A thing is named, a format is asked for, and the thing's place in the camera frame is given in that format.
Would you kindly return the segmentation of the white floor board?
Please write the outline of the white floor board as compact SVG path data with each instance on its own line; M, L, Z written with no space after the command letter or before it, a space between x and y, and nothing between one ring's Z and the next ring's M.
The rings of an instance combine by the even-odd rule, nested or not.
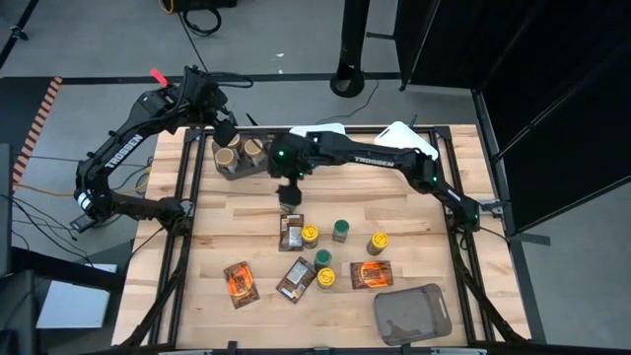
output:
M37 329L92 329L104 326L111 292L53 280L39 313Z

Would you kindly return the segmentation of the gray plastic bin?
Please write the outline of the gray plastic bin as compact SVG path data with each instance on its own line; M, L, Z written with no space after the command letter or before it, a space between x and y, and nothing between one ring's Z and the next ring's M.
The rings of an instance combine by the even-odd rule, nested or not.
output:
M220 148L227 148L227 147L220 147L218 146L214 140L212 140L211 143L211 149L212 149L212 154L213 154L213 159L214 159L214 164L216 167L216 170L218 171L218 173L220 175L222 175L226 180L236 180L239 178L246 178L252 175L256 175L259 173L263 173L267 170L267 166L268 166L268 156L267 156L267 151L266 151L266 145L269 142L269 137L258 132L246 132L246 131L242 131L242 132L238 132L241 135L242 138L242 146L240 148L240 150L234 150L235 153L239 156L239 165L237 167L236 172L233 175L229 175L229 174L225 174L222 171L220 171L215 163L215 154L216 152L220 149ZM266 158L257 166L255 166L251 160L248 158L248 156L245 154L244 151L244 143L246 142L246 140L248 139L258 139L263 143L263 148L264 151L266 153Z
M379 293L374 312L382 341L388 346L445 337L453 331L443 292L435 283Z

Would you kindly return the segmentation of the white plastic bin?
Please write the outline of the white plastic bin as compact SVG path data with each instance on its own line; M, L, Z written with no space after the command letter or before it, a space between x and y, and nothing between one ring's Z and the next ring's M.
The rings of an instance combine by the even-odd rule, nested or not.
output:
M390 124L375 137L374 143L391 148L418 149L433 161L439 158L439 151L402 121L395 121Z
M312 132L334 132L345 135L345 127L341 123L324 123L314 125L299 125L292 127L289 132L294 135L306 137Z

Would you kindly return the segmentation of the black striped floor mat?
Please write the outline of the black striped floor mat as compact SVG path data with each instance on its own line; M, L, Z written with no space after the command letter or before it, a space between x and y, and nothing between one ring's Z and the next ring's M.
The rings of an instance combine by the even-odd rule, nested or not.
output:
M60 77L0 78L0 178L21 182L62 82Z

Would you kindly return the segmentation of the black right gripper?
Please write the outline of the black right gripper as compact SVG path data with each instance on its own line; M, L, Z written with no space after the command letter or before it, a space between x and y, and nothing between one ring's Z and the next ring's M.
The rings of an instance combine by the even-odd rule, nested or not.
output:
M276 190L281 205L299 206L302 203L302 192L297 187L297 182L303 179L305 172L311 168L303 157L307 148L306 138L291 133L275 136L269 145L270 176L287 178L290 184L290 186L279 185Z

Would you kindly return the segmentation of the black curtain panel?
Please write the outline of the black curtain panel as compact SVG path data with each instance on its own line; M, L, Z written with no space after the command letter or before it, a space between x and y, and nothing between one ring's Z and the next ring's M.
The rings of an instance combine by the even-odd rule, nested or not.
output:
M557 85L631 42L631 0L398 0L403 84Z
M631 47L558 94L511 79L473 98L511 233L631 182Z

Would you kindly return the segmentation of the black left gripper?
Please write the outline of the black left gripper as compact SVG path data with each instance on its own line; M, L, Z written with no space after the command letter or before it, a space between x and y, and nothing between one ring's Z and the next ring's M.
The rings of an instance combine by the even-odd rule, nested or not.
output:
M206 87L201 94L201 107L199 109L201 122L205 125L218 125L220 113L225 116L230 114L226 107L227 102L227 96L219 87ZM227 147L237 134L237 128L230 120L226 119L222 120L214 129L213 140L218 146Z

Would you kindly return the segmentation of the brown foil spice packet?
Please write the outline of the brown foil spice packet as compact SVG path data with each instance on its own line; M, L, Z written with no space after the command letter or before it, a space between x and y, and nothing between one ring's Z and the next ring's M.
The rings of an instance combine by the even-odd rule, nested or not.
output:
M302 251L304 249L302 230L304 227L303 214L281 214L279 228L280 251Z
M276 286L276 290L293 304L297 304L316 279L315 267L299 256Z

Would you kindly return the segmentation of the black tripod leg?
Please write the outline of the black tripod leg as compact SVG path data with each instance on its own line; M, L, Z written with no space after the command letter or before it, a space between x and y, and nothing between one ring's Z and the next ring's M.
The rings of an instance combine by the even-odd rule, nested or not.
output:
M0 69L6 63L9 55L11 54L15 44L18 41L28 41L30 38L25 31L25 27L31 18L39 0L28 0L27 5L20 15L17 22L12 23L4 14L0 13L0 18L2 18L5 22L9 24L9 36L2 46L2 50L0 51Z

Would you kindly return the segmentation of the gray panel foot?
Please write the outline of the gray panel foot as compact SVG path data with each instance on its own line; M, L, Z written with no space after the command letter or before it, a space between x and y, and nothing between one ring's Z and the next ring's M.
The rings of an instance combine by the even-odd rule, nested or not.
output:
M535 245L550 246L551 240L547 236L530 234L530 233L517 233L508 237L511 242L530 243Z

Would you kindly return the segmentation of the orange foil spice packet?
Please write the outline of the orange foil spice packet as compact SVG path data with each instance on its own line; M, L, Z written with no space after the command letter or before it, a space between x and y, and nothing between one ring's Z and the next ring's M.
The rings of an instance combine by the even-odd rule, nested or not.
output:
M354 290L383 288L393 285L389 261L372 260L350 264L351 285Z
M225 268L223 273L236 310L259 299L251 269L245 261Z

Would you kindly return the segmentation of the black column stand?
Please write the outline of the black column stand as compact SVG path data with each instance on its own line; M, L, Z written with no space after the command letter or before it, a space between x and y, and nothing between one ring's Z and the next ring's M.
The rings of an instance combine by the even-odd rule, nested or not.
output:
M365 86L361 58L369 7L370 0L344 0L339 61L329 80L329 88L341 98L354 98Z

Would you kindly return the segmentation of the black floor beam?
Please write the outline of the black floor beam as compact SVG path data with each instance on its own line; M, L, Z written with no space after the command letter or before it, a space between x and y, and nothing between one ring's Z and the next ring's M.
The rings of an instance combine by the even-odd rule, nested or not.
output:
M35 275L106 291L115 291L123 286L124 277L95 267L44 255L24 248L11 247L8 267L13 272L25 270Z

